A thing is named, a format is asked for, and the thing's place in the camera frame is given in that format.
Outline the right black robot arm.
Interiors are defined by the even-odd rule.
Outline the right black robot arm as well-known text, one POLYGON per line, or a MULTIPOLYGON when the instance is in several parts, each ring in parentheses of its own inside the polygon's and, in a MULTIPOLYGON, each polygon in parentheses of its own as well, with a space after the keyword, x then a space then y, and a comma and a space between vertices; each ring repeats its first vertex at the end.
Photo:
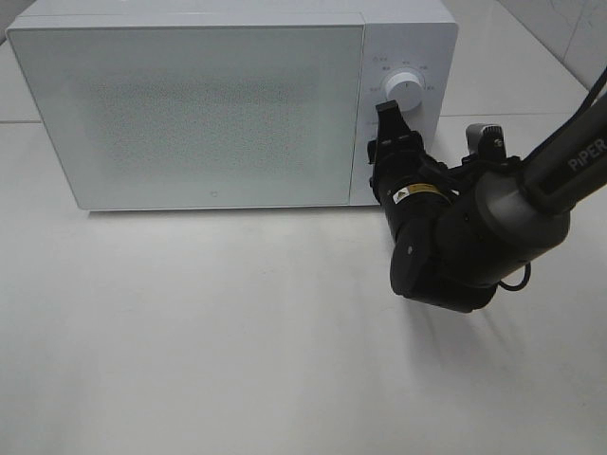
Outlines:
POLYGON ((572 208, 606 183, 606 102, 585 103, 529 156, 496 124, 467 128, 456 167, 432 158, 395 101, 376 108, 370 185, 394 239, 390 284, 404 298, 468 313, 511 273, 561 244, 572 208))

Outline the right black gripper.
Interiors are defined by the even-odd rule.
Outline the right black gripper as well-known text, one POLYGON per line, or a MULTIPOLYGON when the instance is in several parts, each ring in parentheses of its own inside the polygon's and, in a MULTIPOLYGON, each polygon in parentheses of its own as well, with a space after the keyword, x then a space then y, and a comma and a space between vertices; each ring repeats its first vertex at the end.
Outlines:
POLYGON ((396 100, 376 105, 377 138, 367 143, 369 185, 383 208, 394 241, 390 285, 406 299, 457 303, 458 288, 439 272, 436 221, 450 200, 420 169, 428 157, 396 100))

